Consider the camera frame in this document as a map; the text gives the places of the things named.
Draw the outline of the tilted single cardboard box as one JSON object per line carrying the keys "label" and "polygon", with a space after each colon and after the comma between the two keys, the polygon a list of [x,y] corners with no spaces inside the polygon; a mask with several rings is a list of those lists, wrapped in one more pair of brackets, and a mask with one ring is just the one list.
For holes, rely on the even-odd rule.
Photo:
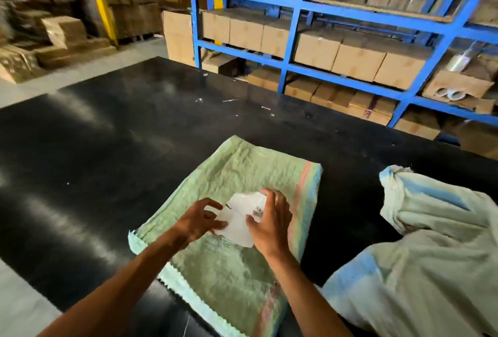
{"label": "tilted single cardboard box", "polygon": [[56,47],[70,48],[87,41],[83,22],[70,16],[58,16],[41,20],[50,42]]}

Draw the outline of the person's right hand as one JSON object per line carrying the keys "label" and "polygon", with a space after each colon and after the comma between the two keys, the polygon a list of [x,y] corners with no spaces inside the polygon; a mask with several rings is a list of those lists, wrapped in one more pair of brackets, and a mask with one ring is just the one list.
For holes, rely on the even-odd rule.
{"label": "person's right hand", "polygon": [[270,265],[290,255],[288,229],[293,216],[282,192],[266,188],[261,192],[266,195],[264,215],[259,222],[258,236],[252,239]]}

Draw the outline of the filled white blue-striped sack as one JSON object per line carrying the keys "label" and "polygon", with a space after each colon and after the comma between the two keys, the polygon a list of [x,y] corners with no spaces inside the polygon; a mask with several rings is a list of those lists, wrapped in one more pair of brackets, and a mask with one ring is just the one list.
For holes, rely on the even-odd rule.
{"label": "filled white blue-striped sack", "polygon": [[498,205],[401,166],[379,180],[380,215],[402,238],[364,249],[321,295],[380,337],[498,337]]}

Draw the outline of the pile of flattened cardboard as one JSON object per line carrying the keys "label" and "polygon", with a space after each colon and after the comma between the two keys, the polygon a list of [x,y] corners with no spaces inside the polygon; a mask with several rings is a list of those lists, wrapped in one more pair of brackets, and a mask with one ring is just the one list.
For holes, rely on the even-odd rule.
{"label": "pile of flattened cardboard", "polygon": [[69,47],[23,41],[0,45],[0,80],[19,84],[47,72],[107,57],[117,52],[106,38],[89,38]]}

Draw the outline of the white paper label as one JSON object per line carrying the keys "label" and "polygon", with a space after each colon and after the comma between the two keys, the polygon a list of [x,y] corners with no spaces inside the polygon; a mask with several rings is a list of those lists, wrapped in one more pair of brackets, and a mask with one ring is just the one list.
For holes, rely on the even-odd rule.
{"label": "white paper label", "polygon": [[252,216],[255,222],[261,222],[265,203],[266,195],[260,192],[233,194],[215,219],[226,222],[227,226],[215,233],[231,243],[251,248],[253,239],[246,225],[246,215]]}

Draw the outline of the plain cardboard carton stack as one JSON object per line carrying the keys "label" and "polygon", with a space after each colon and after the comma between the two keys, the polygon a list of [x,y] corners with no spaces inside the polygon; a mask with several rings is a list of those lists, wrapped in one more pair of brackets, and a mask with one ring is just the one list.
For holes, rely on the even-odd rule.
{"label": "plain cardboard carton stack", "polygon": [[163,10],[163,33],[172,61],[195,67],[192,17],[188,10]]}

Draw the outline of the person's left hand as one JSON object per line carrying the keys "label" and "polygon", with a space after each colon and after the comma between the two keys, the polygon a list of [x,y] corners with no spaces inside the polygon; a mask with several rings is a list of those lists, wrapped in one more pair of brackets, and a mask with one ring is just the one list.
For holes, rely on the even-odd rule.
{"label": "person's left hand", "polygon": [[178,240],[179,250],[186,248],[210,231],[203,227],[204,220],[217,220],[217,215],[210,209],[222,210],[223,206],[210,199],[203,198],[190,205],[183,216],[171,228]]}

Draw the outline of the person's right forearm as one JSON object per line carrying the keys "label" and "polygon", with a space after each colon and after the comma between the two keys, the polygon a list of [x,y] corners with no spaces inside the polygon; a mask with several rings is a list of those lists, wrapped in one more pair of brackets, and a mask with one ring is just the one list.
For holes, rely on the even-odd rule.
{"label": "person's right forearm", "polygon": [[273,252],[265,258],[288,299],[303,337],[354,337],[289,251]]}

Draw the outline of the open cardboard box with holes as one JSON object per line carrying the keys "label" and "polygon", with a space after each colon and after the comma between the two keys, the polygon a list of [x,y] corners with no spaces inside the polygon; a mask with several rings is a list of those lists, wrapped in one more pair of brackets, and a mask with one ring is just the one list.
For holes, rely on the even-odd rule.
{"label": "open cardboard box with holes", "polygon": [[462,107],[477,114],[492,114],[495,101],[484,98],[484,95],[493,84],[493,81],[440,70],[424,86],[421,96]]}

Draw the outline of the person's left forearm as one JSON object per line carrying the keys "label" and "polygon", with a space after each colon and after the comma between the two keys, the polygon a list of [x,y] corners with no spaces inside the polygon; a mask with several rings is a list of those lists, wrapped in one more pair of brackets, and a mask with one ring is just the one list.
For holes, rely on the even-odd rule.
{"label": "person's left forearm", "polygon": [[166,263],[188,244],[185,231],[171,228],[36,337],[114,335]]}

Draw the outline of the blue metal shelving rack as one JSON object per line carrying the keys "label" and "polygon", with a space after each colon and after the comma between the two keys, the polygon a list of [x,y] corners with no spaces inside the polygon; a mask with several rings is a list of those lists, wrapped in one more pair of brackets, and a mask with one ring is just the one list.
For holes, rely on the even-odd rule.
{"label": "blue metal shelving rack", "polygon": [[[233,49],[223,45],[215,45],[198,36],[199,33],[199,7],[198,0],[191,0],[192,7],[192,28],[193,28],[193,46],[194,60],[196,67],[201,67],[201,48],[221,51],[229,55],[248,59],[260,63],[262,65],[272,66],[281,71],[279,85],[277,91],[283,93],[286,83],[287,72],[291,71],[303,76],[320,79],[327,82],[334,82],[348,88],[364,91],[366,93],[384,96],[392,100],[398,101],[392,118],[389,120],[388,127],[394,128],[401,119],[409,105],[425,107],[446,114],[458,116],[467,120],[475,120],[498,127],[498,116],[491,114],[477,114],[474,111],[464,109],[462,107],[451,106],[439,101],[433,101],[421,96],[418,93],[422,86],[435,70],[436,65],[442,59],[445,51],[449,49],[451,43],[456,38],[474,39],[478,42],[486,42],[498,45],[498,30],[480,27],[468,22],[472,12],[476,9],[481,0],[466,0],[463,6],[459,9],[456,16],[451,21],[439,22],[422,17],[408,17],[392,12],[376,12],[360,9],[359,7],[345,6],[344,4],[327,4],[325,2],[305,1],[305,0],[244,0],[255,3],[264,3],[270,6],[287,7],[292,9],[292,17],[290,24],[289,38],[284,52],[284,57],[281,61],[271,59],[262,55],[250,53],[248,51]],[[345,75],[334,75],[333,73],[322,70],[315,70],[311,67],[301,66],[291,63],[293,56],[295,40],[297,34],[297,26],[300,20],[301,12],[308,11],[310,18],[313,18],[313,13],[321,13],[325,15],[351,18],[354,20],[366,21],[370,23],[386,24],[396,27],[402,27],[415,31],[424,31],[436,34],[440,37],[432,56],[422,67],[419,74],[415,77],[414,82],[408,90],[398,91],[373,85],[371,82],[363,82],[354,80]]]}

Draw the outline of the flat green woven sack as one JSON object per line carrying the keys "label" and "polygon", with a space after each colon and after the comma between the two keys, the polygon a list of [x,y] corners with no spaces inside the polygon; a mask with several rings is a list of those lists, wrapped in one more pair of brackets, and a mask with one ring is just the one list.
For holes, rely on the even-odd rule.
{"label": "flat green woven sack", "polygon": [[[186,177],[148,221],[128,234],[129,247],[140,254],[199,199],[225,204],[233,194],[265,187],[281,191],[290,203],[289,246],[300,262],[322,172],[318,163],[234,135]],[[207,233],[190,243],[158,278],[222,337],[275,337],[286,313],[287,298],[264,257],[254,247],[230,242],[225,234]]]}

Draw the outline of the group of low cardboard boxes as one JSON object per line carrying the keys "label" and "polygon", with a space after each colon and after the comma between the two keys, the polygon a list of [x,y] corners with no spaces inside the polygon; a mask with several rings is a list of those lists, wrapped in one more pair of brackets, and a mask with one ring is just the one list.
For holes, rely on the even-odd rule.
{"label": "group of low cardboard boxes", "polygon": [[408,106],[394,122],[395,110],[400,102],[398,92],[394,90],[371,93],[291,71],[286,72],[284,83],[283,94],[302,101],[382,126],[393,122],[394,129],[429,140],[435,140],[441,133],[436,113],[418,106]]}

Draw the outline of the row of cardboard boxes, middle shelf size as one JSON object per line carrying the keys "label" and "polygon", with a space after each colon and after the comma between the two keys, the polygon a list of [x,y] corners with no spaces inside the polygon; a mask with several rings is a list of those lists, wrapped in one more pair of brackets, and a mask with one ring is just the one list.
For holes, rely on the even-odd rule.
{"label": "row of cardboard boxes, middle shelf size", "polygon": [[[246,8],[201,11],[200,36],[283,59],[290,20]],[[429,48],[395,39],[299,24],[291,61],[365,82],[408,90],[426,61]]]}

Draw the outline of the clear tape roll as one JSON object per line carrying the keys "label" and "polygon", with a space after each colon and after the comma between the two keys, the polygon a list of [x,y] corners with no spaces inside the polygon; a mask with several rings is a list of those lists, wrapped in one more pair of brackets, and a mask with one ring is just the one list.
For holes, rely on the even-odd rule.
{"label": "clear tape roll", "polygon": [[453,73],[461,73],[469,65],[471,57],[466,55],[454,55],[445,66],[445,70]]}

